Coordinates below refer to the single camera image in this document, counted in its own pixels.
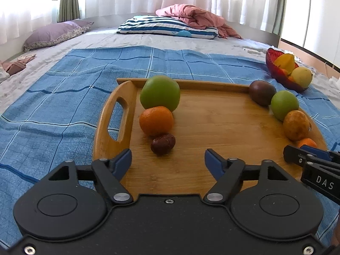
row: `striped pillow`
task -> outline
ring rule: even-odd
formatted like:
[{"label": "striped pillow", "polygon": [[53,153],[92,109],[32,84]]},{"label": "striped pillow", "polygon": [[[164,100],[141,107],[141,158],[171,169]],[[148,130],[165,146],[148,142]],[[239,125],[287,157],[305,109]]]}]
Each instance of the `striped pillow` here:
[{"label": "striped pillow", "polygon": [[194,29],[180,20],[162,16],[135,16],[121,24],[117,32],[121,34],[164,34],[204,39],[213,39],[218,36],[216,28]]}]

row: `blue gripper pad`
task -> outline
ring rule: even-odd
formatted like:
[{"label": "blue gripper pad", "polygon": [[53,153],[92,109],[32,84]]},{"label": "blue gripper pad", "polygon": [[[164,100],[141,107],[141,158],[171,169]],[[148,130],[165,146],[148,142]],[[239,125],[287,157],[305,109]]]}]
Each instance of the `blue gripper pad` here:
[{"label": "blue gripper pad", "polygon": [[327,160],[327,161],[332,161],[332,158],[329,156],[329,153],[325,150],[319,150],[315,147],[303,145],[301,147],[302,150],[305,150],[309,153],[315,154],[318,158]]},{"label": "blue gripper pad", "polygon": [[130,149],[125,149],[118,154],[117,157],[118,159],[115,162],[115,170],[112,174],[118,181],[120,181],[131,166],[132,152]]},{"label": "blue gripper pad", "polygon": [[215,180],[220,179],[224,175],[222,162],[216,158],[210,151],[206,150],[204,154],[205,166],[210,171]]}]

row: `purple pillow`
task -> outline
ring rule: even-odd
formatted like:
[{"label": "purple pillow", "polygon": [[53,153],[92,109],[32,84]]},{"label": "purple pillow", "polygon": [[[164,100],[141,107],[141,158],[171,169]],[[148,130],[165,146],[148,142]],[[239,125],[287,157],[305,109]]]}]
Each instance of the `purple pillow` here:
[{"label": "purple pillow", "polygon": [[49,24],[41,27],[28,37],[23,45],[23,50],[30,50],[52,47],[61,42],[79,36],[83,33],[83,28],[73,21]]},{"label": "purple pillow", "polygon": [[88,22],[85,20],[72,20],[72,22],[76,23],[78,26],[82,27],[83,33],[87,32],[94,22]]}]

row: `metal screw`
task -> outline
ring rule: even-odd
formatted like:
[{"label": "metal screw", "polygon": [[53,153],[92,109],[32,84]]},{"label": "metal screw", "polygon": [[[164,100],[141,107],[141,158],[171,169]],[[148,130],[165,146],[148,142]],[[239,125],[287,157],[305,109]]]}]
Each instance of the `metal screw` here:
[{"label": "metal screw", "polygon": [[113,196],[113,199],[116,201],[127,201],[130,199],[130,195],[128,193],[117,193]]},{"label": "metal screw", "polygon": [[312,255],[313,253],[314,253],[314,248],[311,246],[308,246],[303,250],[303,255]]},{"label": "metal screw", "polygon": [[35,249],[31,246],[26,246],[24,249],[24,252],[27,254],[27,255],[34,255],[35,254]]},{"label": "metal screw", "polygon": [[223,199],[223,196],[220,193],[210,193],[207,194],[207,199],[209,201],[221,201]]},{"label": "metal screw", "polygon": [[166,204],[173,204],[175,201],[173,199],[166,199],[165,203]]}]

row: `green curtain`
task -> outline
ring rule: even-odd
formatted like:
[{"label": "green curtain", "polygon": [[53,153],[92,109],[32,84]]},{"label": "green curtain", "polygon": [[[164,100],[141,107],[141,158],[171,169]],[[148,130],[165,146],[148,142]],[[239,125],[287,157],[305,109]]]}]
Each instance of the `green curtain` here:
[{"label": "green curtain", "polygon": [[58,22],[79,18],[78,0],[60,0]]},{"label": "green curtain", "polygon": [[278,8],[276,10],[276,17],[274,22],[273,33],[281,35],[283,26],[283,17],[285,15],[286,0],[278,0]]}]

